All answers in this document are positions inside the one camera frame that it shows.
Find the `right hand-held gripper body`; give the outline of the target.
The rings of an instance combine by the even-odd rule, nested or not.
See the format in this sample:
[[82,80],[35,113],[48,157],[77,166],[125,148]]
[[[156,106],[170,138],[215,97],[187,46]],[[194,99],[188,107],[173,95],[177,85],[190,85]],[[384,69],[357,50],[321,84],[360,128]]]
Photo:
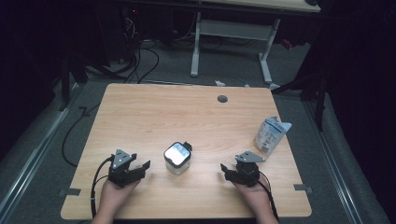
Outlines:
[[257,154],[246,151],[235,156],[236,162],[242,163],[242,171],[238,172],[236,169],[232,171],[232,181],[237,184],[245,185],[249,188],[253,187],[260,178],[259,162],[265,162],[265,158]]

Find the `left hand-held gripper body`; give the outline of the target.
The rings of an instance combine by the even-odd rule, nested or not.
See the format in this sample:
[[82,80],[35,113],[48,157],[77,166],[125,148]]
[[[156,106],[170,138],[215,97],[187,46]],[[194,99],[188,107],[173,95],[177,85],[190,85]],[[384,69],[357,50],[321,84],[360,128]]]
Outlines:
[[120,188],[132,184],[146,175],[146,171],[138,170],[138,167],[133,170],[130,169],[130,155],[118,148],[109,167],[108,180]]

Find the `clear jar with black lid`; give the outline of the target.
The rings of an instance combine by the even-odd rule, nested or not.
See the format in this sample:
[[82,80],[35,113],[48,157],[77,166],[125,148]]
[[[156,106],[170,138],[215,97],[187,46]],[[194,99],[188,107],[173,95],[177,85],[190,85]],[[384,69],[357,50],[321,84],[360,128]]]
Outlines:
[[166,168],[174,175],[183,174],[191,165],[192,146],[175,142],[163,153]]

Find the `white pouch with blue print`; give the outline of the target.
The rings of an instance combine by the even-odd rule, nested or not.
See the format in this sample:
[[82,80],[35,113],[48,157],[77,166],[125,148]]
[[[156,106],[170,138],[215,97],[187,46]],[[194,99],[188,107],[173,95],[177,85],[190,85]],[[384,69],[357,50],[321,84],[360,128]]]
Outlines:
[[291,123],[282,122],[277,116],[265,119],[255,135],[255,147],[269,157],[291,126]]

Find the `person's left hand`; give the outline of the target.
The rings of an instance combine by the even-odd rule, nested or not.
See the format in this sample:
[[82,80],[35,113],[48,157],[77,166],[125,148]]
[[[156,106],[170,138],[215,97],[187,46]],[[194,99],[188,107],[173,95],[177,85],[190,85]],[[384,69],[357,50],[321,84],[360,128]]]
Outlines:
[[135,181],[126,187],[120,188],[107,180],[102,187],[99,209],[118,211],[139,183],[140,181]]

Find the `person's right hand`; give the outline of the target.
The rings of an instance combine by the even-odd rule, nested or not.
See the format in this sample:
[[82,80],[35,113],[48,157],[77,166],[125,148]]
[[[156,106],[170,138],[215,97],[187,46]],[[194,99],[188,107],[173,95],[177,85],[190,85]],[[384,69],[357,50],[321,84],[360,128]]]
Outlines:
[[254,213],[271,212],[268,194],[261,186],[249,188],[245,185],[236,183],[233,185]]

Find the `black metal stand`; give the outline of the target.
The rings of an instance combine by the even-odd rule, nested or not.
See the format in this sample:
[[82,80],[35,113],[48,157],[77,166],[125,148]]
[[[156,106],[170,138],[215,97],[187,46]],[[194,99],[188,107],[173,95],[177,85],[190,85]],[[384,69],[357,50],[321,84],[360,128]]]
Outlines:
[[74,78],[77,84],[86,84],[88,76],[85,72],[84,63],[79,55],[66,54],[61,65],[61,82],[62,82],[62,104],[61,111],[64,111],[70,102],[70,76]]

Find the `black tripod stand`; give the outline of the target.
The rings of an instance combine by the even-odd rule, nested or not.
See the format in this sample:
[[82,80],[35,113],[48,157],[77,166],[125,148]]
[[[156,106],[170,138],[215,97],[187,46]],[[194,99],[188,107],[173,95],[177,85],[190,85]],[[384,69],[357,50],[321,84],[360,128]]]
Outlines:
[[272,94],[280,94],[281,92],[296,89],[298,86],[302,88],[300,99],[302,101],[316,102],[314,110],[314,122],[317,128],[323,131],[323,112],[325,109],[325,95],[327,86],[327,75],[321,73],[311,74],[305,77],[297,78],[285,85],[272,90]]

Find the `white-framed desk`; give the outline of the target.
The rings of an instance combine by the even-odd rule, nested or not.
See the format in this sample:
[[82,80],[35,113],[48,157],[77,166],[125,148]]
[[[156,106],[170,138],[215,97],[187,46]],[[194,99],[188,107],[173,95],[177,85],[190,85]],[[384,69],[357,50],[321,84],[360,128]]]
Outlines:
[[[218,5],[225,7],[246,7],[247,9],[268,9],[270,12],[291,12],[316,14],[321,11],[316,0],[197,0],[199,7],[204,5]],[[279,16],[270,20],[270,24],[261,25],[241,21],[221,21],[218,19],[203,19],[202,13],[195,14],[194,49],[191,61],[191,76],[199,75],[200,42],[203,35],[230,37],[248,40],[259,40],[266,43],[263,52],[258,54],[264,82],[270,88],[276,87],[273,83],[268,67],[267,57],[273,45],[276,33],[281,22]]]

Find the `metal floor rail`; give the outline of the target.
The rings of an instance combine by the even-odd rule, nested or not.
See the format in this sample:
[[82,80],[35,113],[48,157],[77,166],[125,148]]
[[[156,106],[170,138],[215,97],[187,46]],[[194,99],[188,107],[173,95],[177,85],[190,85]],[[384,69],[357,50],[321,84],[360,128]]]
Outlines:
[[0,162],[0,180],[3,181],[0,183],[0,223],[6,223],[6,219],[14,213],[83,88],[83,84],[72,86],[69,102],[64,109],[63,98],[56,96]]
[[321,153],[323,155],[324,162],[329,170],[329,174],[332,178],[332,182],[336,189],[338,198],[341,204],[344,207],[346,212],[346,216],[349,220],[350,224],[363,224],[361,215],[356,207],[354,200],[350,194],[349,187],[347,186],[347,182],[345,181],[343,175],[340,172],[340,169],[337,165],[337,162],[332,154],[330,145],[325,137],[323,131],[321,131],[315,120],[315,111],[313,106],[310,103],[303,102],[303,107],[305,112],[307,113],[310,123],[313,126],[315,134],[319,140]]

